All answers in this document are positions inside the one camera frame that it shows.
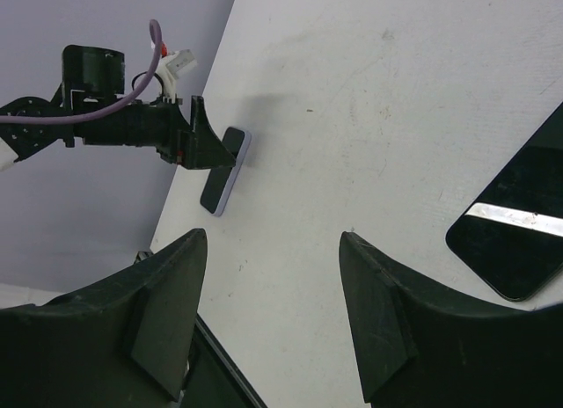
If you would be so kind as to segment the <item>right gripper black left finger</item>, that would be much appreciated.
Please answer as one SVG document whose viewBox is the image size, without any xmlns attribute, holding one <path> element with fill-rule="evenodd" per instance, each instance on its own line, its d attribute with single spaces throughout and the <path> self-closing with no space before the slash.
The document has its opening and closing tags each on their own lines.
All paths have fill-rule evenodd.
<svg viewBox="0 0 563 408">
<path fill-rule="evenodd" d="M 4 407 L 170 407 L 208 256 L 203 229 L 43 305 L 1 312 Z"/>
</svg>

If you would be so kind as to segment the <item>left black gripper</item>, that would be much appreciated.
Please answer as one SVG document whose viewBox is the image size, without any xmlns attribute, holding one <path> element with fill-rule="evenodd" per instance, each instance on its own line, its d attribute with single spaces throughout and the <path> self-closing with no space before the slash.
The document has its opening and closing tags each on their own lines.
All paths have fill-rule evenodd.
<svg viewBox="0 0 563 408">
<path fill-rule="evenodd" d="M 187 170 L 233 167 L 236 157 L 223 145 L 210 125 L 202 96 L 190 99 L 187 120 L 178 103 L 156 99 L 149 108 L 157 116 L 164 137 L 157 142 L 157 152 L 170 164 L 182 164 Z"/>
</svg>

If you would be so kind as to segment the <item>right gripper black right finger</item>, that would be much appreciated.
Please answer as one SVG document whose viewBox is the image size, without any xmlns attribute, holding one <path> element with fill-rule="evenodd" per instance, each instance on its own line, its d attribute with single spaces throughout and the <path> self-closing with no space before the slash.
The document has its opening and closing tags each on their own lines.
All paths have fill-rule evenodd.
<svg viewBox="0 0 563 408">
<path fill-rule="evenodd" d="M 373 407 L 559 407 L 562 308 L 525 311 L 456 291 L 345 232 L 340 277 Z"/>
</svg>

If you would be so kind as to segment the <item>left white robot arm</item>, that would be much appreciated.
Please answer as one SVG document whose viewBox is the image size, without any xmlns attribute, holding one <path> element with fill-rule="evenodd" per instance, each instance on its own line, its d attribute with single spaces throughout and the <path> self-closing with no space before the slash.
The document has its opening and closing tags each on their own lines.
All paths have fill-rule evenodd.
<svg viewBox="0 0 563 408">
<path fill-rule="evenodd" d="M 169 164 L 187 170 L 232 167 L 236 157 L 212 130 L 201 96 L 184 118 L 176 83 L 196 64 L 189 50 L 162 47 L 153 71 L 132 80 L 142 91 L 151 79 L 158 96 L 144 102 L 124 94 L 124 55 L 100 47 L 68 45 L 62 82 L 50 100 L 18 98 L 1 108 L 1 167 L 8 169 L 61 140 L 85 145 L 152 147 Z"/>
</svg>

